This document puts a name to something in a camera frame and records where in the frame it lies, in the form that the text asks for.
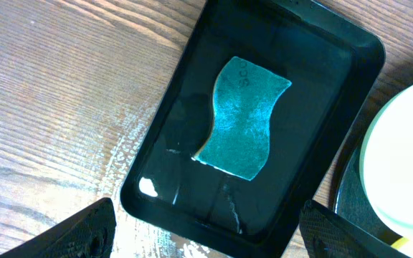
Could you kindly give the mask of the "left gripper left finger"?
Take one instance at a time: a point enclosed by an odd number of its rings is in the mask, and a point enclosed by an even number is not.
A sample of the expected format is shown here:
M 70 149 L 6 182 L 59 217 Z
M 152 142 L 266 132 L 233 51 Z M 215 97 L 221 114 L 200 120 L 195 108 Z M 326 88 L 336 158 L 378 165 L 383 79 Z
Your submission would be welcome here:
M 102 198 L 0 258 L 110 258 L 115 228 L 113 202 Z

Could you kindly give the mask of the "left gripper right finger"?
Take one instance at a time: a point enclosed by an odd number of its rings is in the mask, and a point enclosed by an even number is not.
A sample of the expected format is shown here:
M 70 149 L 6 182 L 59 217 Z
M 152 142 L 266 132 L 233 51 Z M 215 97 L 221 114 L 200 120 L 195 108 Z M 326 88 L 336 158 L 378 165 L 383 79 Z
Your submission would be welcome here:
M 398 250 L 314 200 L 306 201 L 300 210 L 299 229 L 310 257 L 402 256 Z

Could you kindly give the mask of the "light blue plate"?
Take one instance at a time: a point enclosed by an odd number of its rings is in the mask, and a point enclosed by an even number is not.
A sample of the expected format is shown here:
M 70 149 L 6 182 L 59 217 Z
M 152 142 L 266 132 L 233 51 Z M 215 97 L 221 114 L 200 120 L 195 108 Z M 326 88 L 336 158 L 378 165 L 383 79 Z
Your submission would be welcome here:
M 359 172 L 375 214 L 413 239 L 413 85 L 372 120 L 361 144 Z

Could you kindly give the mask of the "green scouring sponge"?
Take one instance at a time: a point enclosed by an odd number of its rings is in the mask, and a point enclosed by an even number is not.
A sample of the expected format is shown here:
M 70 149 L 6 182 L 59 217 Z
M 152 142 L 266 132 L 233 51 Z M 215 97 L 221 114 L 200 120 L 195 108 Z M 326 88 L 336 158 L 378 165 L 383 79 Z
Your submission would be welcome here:
M 192 159 L 251 181 L 270 154 L 270 118 L 292 82 L 240 57 L 232 57 L 212 90 L 212 129 Z

